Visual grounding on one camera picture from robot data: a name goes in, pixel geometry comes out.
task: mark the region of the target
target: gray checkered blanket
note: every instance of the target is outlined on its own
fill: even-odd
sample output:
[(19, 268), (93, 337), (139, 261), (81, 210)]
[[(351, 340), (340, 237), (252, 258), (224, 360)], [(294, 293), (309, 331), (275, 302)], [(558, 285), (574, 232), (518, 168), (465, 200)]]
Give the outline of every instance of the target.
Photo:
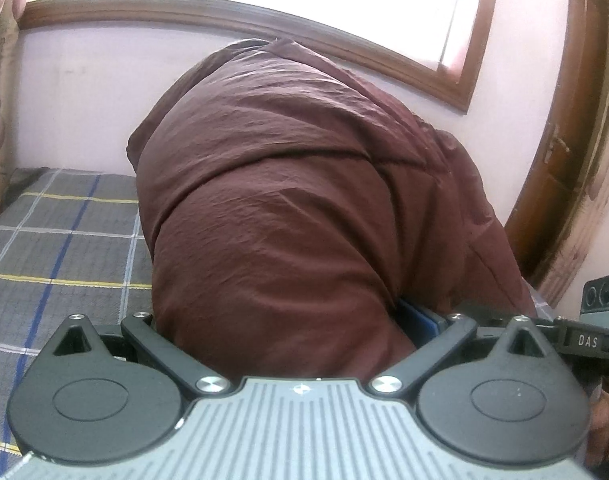
[(9, 394), (51, 334), (150, 310), (150, 283), (133, 177), (50, 170), (0, 216), (0, 475), (19, 459)]

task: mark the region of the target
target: wooden door frame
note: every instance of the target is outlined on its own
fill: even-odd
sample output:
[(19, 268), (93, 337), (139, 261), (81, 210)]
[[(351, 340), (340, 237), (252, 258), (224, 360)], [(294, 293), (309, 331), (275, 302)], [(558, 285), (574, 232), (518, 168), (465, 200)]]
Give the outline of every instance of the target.
[[(578, 16), (569, 15), (569, 21), (578, 19)], [(549, 147), (551, 136), (550, 116), (543, 138), (538, 147), (534, 164), (539, 157), (544, 156)], [(520, 206), (520, 198), (515, 210)], [(609, 22), (607, 33), (607, 57), (605, 60), (605, 73), (600, 93), (595, 126), (585, 154), (581, 173), (574, 189), (573, 199), (565, 213), (563, 227), (557, 238), (540, 261), (532, 276), (538, 290), (552, 305), (556, 306), (563, 294), (571, 285), (578, 273), (585, 257), (591, 249), (604, 212), (609, 203)]]
[[(561, 64), (560, 64), (560, 72), (559, 72), (558, 80), (557, 80), (557, 83), (555, 86), (555, 92), (553, 94), (552, 105), (550, 107), (549, 116), (547, 117), (547, 122), (545, 123), (545, 127), (543, 130), (543, 135), (540, 139), (540, 143), (537, 147), (536, 155), (534, 155), (534, 159), (533, 159), (533, 162), (529, 169), (529, 172), (527, 173), (527, 177), (523, 183), (523, 187), (521, 189), (520, 195), (518, 196), (518, 199), (516, 200), (516, 204), (515, 204), (513, 210), (511, 211), (511, 214), (509, 215), (509, 219), (507, 220), (507, 223), (505, 225), (506, 228), (509, 227), (510, 225), (512, 225), (512, 221), (517, 221), (517, 218), (519, 218), (526, 211), (526, 208), (531, 207), (531, 204), (527, 202), (527, 195), (529, 192), (529, 187), (532, 187), (534, 185), (534, 182), (537, 179), (537, 175), (538, 175), (537, 165), (540, 164), (540, 161), (543, 160), (547, 151), (550, 149), (552, 136), (553, 136), (553, 133), (555, 130), (555, 124), (559, 120), (557, 113), (558, 113), (559, 104), (560, 104), (559, 100), (562, 99), (563, 92), (565, 92), (565, 89), (563, 88), (563, 82), (564, 82), (565, 73), (566, 73), (565, 68), (566, 68), (566, 66), (568, 66), (571, 63), (571, 59), (570, 59), (571, 52), (573, 51), (573, 48), (576, 45), (576, 43), (574, 43), (574, 41), (577, 42), (576, 38), (573, 38), (571, 35), (575, 30), (577, 30), (579, 27), (581, 27), (582, 24), (584, 23), (584, 15), (581, 12), (579, 12), (578, 7), (574, 5), (575, 1), (576, 0), (569, 0), (569, 3), (568, 3), (565, 44), (563, 46), (563, 55), (562, 55)], [(605, 69), (605, 74), (607, 74), (608, 71), (609, 71), (609, 68), (607, 67)], [(603, 91), (601, 92), (600, 104), (598, 105), (597, 116), (601, 116), (601, 111), (603, 109), (603, 106), (605, 105), (603, 102), (604, 93), (605, 92), (603, 89)], [(589, 145), (587, 147), (587, 152), (585, 155), (585, 159), (583, 161), (583, 165), (582, 165), (581, 172), (579, 174), (579, 178), (577, 180), (577, 184), (575, 186), (575, 189), (573, 190), (573, 195), (572, 195), (571, 199), (569, 200), (569, 204), (566, 208), (565, 213), (563, 213), (563, 221), (561, 222), (561, 224), (563, 224), (565, 226), (569, 223), (569, 220), (573, 217), (573, 212), (577, 208), (577, 204), (579, 202), (579, 197), (581, 195), (581, 191), (582, 191), (582, 189), (584, 189), (584, 186), (586, 184), (587, 177), (589, 174), (590, 162), (592, 160), (592, 157), (595, 155), (595, 150), (598, 145), (599, 131), (600, 131), (600, 129), (598, 128), (598, 125), (596, 124), (594, 127), (594, 131), (592, 133), (592, 136), (591, 136), (591, 140), (589, 141)], [(538, 287), (539, 284), (541, 283), (542, 279), (546, 275), (547, 270), (550, 268), (553, 256), (555, 255), (556, 247), (558, 245), (559, 239), (560, 239), (560, 234), (559, 234), (558, 238), (556, 238), (556, 240), (553, 241), (553, 243), (551, 243), (550, 247), (545, 252), (543, 258), (537, 264), (537, 267), (534, 270), (534, 272), (530, 276), (525, 276), (526, 279), (528, 279), (532, 285)]]

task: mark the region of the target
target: maroon cloth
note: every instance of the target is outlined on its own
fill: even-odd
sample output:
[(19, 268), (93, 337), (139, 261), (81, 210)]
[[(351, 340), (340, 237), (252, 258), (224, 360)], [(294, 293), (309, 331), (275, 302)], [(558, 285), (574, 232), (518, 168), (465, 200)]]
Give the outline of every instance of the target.
[(212, 54), (127, 152), (158, 330), (233, 380), (366, 381), (414, 349), (402, 296), (534, 315), (462, 145), (297, 43)]

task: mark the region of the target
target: metal bolt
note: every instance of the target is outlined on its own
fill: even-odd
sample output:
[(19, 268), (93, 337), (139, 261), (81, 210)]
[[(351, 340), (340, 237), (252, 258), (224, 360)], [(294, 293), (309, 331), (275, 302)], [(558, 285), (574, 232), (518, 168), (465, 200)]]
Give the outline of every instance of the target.
[(393, 394), (403, 387), (403, 382), (397, 377), (383, 375), (371, 381), (371, 387), (382, 394)]
[(229, 387), (229, 381), (224, 377), (208, 376), (198, 381), (196, 387), (206, 394), (219, 394)]

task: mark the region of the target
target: round black pad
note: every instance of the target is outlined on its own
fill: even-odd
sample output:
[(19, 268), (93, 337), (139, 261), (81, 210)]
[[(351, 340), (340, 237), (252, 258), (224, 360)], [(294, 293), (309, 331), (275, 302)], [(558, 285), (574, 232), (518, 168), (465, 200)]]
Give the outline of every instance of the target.
[(134, 456), (181, 416), (175, 383), (153, 368), (114, 359), (86, 318), (58, 328), (7, 406), (23, 452), (80, 465)]
[(512, 330), (488, 358), (429, 378), (419, 417), (452, 450), (485, 463), (526, 466), (572, 456), (587, 435), (587, 397), (546, 340), (537, 342), (539, 356), (515, 354)]
[(529, 420), (547, 405), (545, 394), (537, 388), (507, 379), (479, 384), (471, 392), (471, 401), (483, 415), (504, 422)]
[(54, 406), (71, 420), (102, 420), (116, 415), (129, 399), (124, 386), (106, 379), (82, 379), (60, 388)]

